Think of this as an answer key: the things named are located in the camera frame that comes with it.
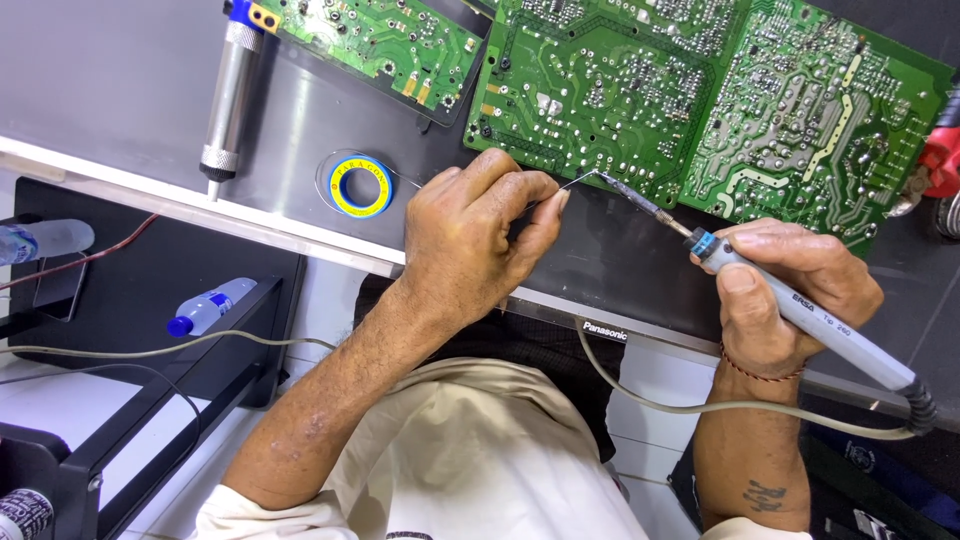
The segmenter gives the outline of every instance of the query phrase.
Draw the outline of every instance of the red string bracelet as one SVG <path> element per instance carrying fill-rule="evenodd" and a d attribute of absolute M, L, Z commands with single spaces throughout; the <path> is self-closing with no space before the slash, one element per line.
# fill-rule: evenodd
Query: red string bracelet
<path fill-rule="evenodd" d="M 800 376 L 801 373 L 804 372 L 804 369 L 806 369 L 806 363 L 807 363 L 808 360 L 809 360 L 809 358 L 808 358 L 807 360 L 804 360 L 804 365 L 800 366 L 800 369 L 798 369 L 797 371 L 791 373 L 790 375 L 788 375 L 788 376 L 786 376 L 786 377 L 781 377 L 781 378 L 779 378 L 779 379 L 766 379 L 766 378 L 764 378 L 764 377 L 760 377 L 760 376 L 754 375 L 753 373 L 750 373 L 749 371 L 746 371 L 746 370 L 742 369 L 740 366 L 734 364 L 734 363 L 733 363 L 733 360 L 731 360 L 730 356 L 727 355 L 727 348 L 724 347 L 723 341 L 720 342 L 720 356 L 721 356 L 723 359 L 725 359 L 725 360 L 727 361 L 727 363 L 729 363 L 730 366 L 731 366 L 733 369 L 735 369 L 736 371 L 742 373 L 743 375 L 746 375 L 747 377 L 749 377 L 749 378 L 751 378 L 751 379 L 762 380 L 763 382 L 785 382 L 785 381 L 787 381 L 787 380 L 796 379 L 797 377 Z"/>

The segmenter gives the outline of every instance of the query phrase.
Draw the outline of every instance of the water bottle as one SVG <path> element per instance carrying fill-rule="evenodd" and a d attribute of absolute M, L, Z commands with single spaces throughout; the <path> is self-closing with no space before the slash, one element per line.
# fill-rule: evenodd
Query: water bottle
<path fill-rule="evenodd" d="M 0 266 L 77 253 L 93 245 L 93 229 L 79 219 L 0 226 Z"/>
<path fill-rule="evenodd" d="M 255 286 L 256 282 L 250 278 L 237 278 L 187 300 L 180 304 L 177 316 L 167 323 L 167 331 L 174 337 L 203 335 Z"/>

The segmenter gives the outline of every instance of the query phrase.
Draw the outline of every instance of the tattoo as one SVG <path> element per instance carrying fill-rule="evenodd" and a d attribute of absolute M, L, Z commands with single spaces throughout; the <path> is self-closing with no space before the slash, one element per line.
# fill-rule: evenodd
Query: tattoo
<path fill-rule="evenodd" d="M 750 507 L 754 512 L 780 512 L 783 503 L 778 500 L 785 496 L 785 487 L 763 487 L 756 480 L 750 480 L 750 487 L 743 492 L 743 498 L 754 504 Z"/>

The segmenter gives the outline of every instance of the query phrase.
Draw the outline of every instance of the white cloth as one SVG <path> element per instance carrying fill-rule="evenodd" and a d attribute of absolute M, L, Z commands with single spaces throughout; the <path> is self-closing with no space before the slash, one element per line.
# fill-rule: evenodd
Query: white cloth
<path fill-rule="evenodd" d="M 414 371 L 367 412 L 316 499 L 268 511 L 219 485 L 197 516 L 193 538 L 647 535 L 600 464 L 587 424 L 542 372 L 452 358 Z M 703 538 L 810 537 L 740 518 Z"/>

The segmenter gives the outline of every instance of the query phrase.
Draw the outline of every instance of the person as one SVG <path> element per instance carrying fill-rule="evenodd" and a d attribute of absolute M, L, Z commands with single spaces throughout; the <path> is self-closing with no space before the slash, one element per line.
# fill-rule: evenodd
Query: person
<path fill-rule="evenodd" d="M 646 538 L 601 464 L 602 436 L 544 371 L 500 356 L 435 354 L 464 332 L 459 351 L 478 350 L 485 334 L 496 350 L 506 315 L 495 308 L 554 243 L 568 197 L 498 150 L 421 189 L 406 210 L 402 275 L 264 414 L 203 505 L 194 537 Z M 539 204 L 529 224 L 511 239 L 531 202 Z M 833 236 L 773 219 L 720 234 L 854 327 L 882 302 L 866 265 Z M 798 378 L 789 376 L 822 347 L 780 318 L 752 267 L 724 267 L 717 291 L 730 361 L 719 363 L 708 402 L 795 405 Z M 473 323 L 486 326 L 470 333 Z M 522 330 L 504 334 L 515 355 L 558 352 L 558 373 L 558 363 L 586 364 L 567 344 L 551 349 L 549 332 Z M 606 354 L 617 367 L 616 351 Z M 588 416 L 602 414 L 609 388 L 605 396 Z M 794 417 L 756 409 L 701 416 L 703 538 L 809 538 L 799 429 Z"/>

